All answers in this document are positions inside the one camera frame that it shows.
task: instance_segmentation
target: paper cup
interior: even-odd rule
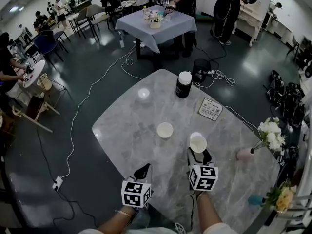
[[[203,136],[194,136],[191,138],[190,148],[195,153],[202,153],[207,148],[207,140]]]
[[[167,122],[163,122],[157,127],[157,133],[159,137],[164,139],[170,138],[173,132],[173,126]]]

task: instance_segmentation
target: shoe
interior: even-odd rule
[[[169,51],[183,51],[184,50],[184,46],[183,44],[172,44],[169,46]]]
[[[231,41],[222,42],[221,40],[219,40],[219,42],[220,42],[221,44],[225,44],[225,45],[230,45],[230,44],[231,44]]]
[[[193,49],[184,49],[184,50],[183,50],[183,53],[182,53],[182,56],[183,56],[183,57],[190,57],[192,51],[193,51]]]

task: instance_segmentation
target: floor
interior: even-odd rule
[[[224,55],[219,43],[210,40],[211,25],[198,23],[197,26],[198,48],[211,58]],[[79,38],[76,33],[70,36],[71,42],[65,40],[69,54],[59,51],[64,62],[52,55],[56,68],[47,65],[44,70],[48,76],[68,89],[68,93],[56,107],[60,116],[47,112],[39,118],[43,125],[54,130],[51,134],[39,129],[53,178],[68,173],[66,158],[72,151],[71,121],[78,104],[88,95],[91,84],[102,77],[117,58],[127,54],[134,46],[135,39],[127,35],[125,47],[121,48],[118,33],[107,30],[106,23],[100,24],[100,43],[92,38],[90,30],[86,30],[85,34],[87,39]],[[235,79],[235,85],[231,87],[224,80],[215,81],[204,91],[257,126],[267,117],[272,117],[270,103],[265,96],[266,90],[262,86],[268,85],[270,71],[275,69],[288,83],[299,82],[297,69],[292,62],[292,55],[289,54],[286,58],[287,46],[267,32],[259,35],[259,42],[252,48],[238,36],[232,36],[231,41],[232,45],[225,46],[226,57],[217,61],[220,70],[227,77]],[[194,49],[190,58],[163,60],[154,65],[148,60],[138,60],[135,53],[131,57],[133,65],[124,65],[124,68],[141,78],[151,74],[155,66],[178,75],[181,71],[191,71],[195,59],[206,58],[197,49]],[[92,125],[120,95],[138,82],[138,79],[123,72],[121,64],[124,61],[125,59],[120,60],[103,80],[93,86],[90,97],[80,107],[72,132],[75,150],[69,158],[70,175],[64,178],[61,187],[63,194],[70,200],[78,201],[85,212],[96,217],[98,225],[121,207],[120,185],[123,178],[97,142],[92,133]],[[212,79],[207,78],[203,85],[207,86],[211,82]],[[38,228],[39,233],[55,233],[53,218],[71,218],[72,211],[68,203],[52,190],[53,181],[41,153],[36,126],[25,118],[18,121],[16,140],[6,156],[6,172],[29,226]],[[75,218],[72,221],[56,220],[57,227],[68,234],[94,227],[92,218],[83,215],[77,204],[74,203],[73,206]],[[261,228],[263,219],[265,218],[255,221],[246,233],[256,233]]]

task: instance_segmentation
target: black shoe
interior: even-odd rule
[[[184,49],[184,50],[183,50],[183,53],[182,53],[182,56],[183,56],[183,57],[190,57],[192,51],[193,51],[193,49]]]
[[[183,51],[184,50],[184,46],[183,44],[172,44],[169,46],[169,51]]]

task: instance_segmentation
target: marble table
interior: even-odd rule
[[[93,132],[124,177],[148,162],[153,165],[154,194],[150,203],[188,231],[192,212],[192,191],[186,174],[188,139],[193,132],[202,133],[219,167],[219,179],[211,192],[214,206],[225,223],[242,233],[261,210],[250,206],[248,197],[265,195],[275,184],[279,165],[266,148],[248,162],[237,161],[236,152],[256,144],[256,135],[226,108],[216,121],[199,115],[204,98],[212,98],[195,86],[187,98],[177,97],[176,79],[164,69],[149,75],[98,118]],[[174,127],[168,140],[156,133],[164,121]],[[196,207],[194,213],[193,231],[199,233]]]

